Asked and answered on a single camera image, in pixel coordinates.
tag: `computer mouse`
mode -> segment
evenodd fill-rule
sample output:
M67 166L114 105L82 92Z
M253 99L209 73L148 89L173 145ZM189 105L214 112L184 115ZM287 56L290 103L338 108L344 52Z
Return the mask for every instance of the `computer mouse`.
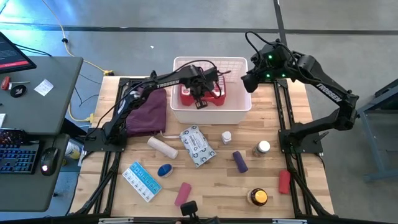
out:
M44 149L40 160L40 171L43 175L52 175L57 169L58 151L56 147Z

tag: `purple cylinder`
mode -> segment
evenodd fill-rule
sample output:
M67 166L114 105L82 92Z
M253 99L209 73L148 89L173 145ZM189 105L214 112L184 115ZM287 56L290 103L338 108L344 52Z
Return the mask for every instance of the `purple cylinder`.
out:
M239 151L236 151L234 153L232 153L234 160L236 162L236 165L238 166L238 171L240 173L244 173L246 171L248 171L248 167L246 165L246 163L244 162L242 155Z

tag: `yellow cable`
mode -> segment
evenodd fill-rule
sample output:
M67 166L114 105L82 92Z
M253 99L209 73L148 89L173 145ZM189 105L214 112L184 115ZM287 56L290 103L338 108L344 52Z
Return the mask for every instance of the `yellow cable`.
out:
M86 118L86 119L76 119L76 118L74 118L74 117L72 116L72 113L70 112L70 103L69 103L69 105L68 105L68 112L69 112L70 118L71 118L72 120L74 120L74 121L79 121L79 122L90 121L90 117L89 117L89 118Z
M64 31L64 29L63 29L63 26L62 26L62 24L61 24L60 19L58 18L58 16L54 13L54 11L50 8L50 6L49 6L44 0L42 0L42 2L47 6L47 8L50 10L50 12L51 12L51 13L54 15L54 17L57 19L58 25L61 27L61 30L62 30L63 38L66 39L67 37L65 36L65 31ZM67 46L67 43L64 42L63 44L64 44L65 50L68 52L68 54L69 54L70 56L74 57L74 55L73 55L72 53L70 53L70 51L69 51L69 49L68 49L68 46ZM94 64L94 63L92 63L92 62L89 62L89 61L87 61L87 60L83 60L83 61L84 61L85 63L87 63L87 64L89 64L89 65L92 65L92 66L94 66L95 68L101 70L101 71L103 72L104 75L109 75L110 73L113 73L112 70L103 70L100 66L98 66L98 65L96 65L96 64Z

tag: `computer screen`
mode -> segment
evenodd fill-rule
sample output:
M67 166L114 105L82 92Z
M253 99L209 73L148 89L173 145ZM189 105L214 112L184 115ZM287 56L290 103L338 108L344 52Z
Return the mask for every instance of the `computer screen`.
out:
M36 68L36 65L0 32L0 74Z

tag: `computer keyboard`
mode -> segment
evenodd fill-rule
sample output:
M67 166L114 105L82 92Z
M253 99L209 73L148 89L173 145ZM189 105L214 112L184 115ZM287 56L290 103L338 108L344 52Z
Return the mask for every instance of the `computer keyboard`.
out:
M33 174L40 144L28 146L0 144L0 174Z

